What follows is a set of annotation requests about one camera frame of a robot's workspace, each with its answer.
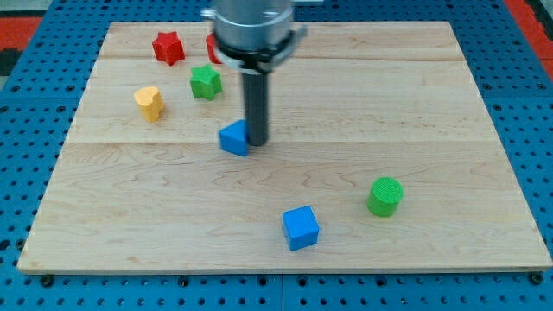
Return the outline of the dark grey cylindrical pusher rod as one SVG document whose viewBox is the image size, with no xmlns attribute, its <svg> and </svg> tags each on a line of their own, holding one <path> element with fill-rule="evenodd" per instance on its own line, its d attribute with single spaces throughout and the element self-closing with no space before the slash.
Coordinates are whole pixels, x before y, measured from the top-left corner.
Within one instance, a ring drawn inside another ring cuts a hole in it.
<svg viewBox="0 0 553 311">
<path fill-rule="evenodd" d="M 269 77 L 242 73 L 241 78 L 248 143 L 262 146 L 269 137 Z"/>
</svg>

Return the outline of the red block behind arm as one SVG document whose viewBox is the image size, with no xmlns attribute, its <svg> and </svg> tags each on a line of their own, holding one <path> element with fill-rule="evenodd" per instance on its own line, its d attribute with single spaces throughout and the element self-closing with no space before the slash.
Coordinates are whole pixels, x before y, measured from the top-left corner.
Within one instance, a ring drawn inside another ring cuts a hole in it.
<svg viewBox="0 0 553 311">
<path fill-rule="evenodd" d="M 221 64 L 221 61 L 216 54 L 215 33 L 211 33 L 210 35 L 208 35 L 205 39 L 205 42 L 207 46 L 208 59 L 214 64 Z"/>
</svg>

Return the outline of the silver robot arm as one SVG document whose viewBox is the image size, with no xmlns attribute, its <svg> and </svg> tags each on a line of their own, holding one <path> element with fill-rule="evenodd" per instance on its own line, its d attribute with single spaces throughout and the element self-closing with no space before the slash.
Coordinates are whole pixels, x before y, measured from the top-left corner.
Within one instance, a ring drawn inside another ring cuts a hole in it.
<svg viewBox="0 0 553 311">
<path fill-rule="evenodd" d="M 269 139 L 270 74 L 295 52 L 307 28 L 293 27 L 290 0 L 212 0 L 200 11 L 213 23 L 215 54 L 241 73 L 247 139 Z"/>
</svg>

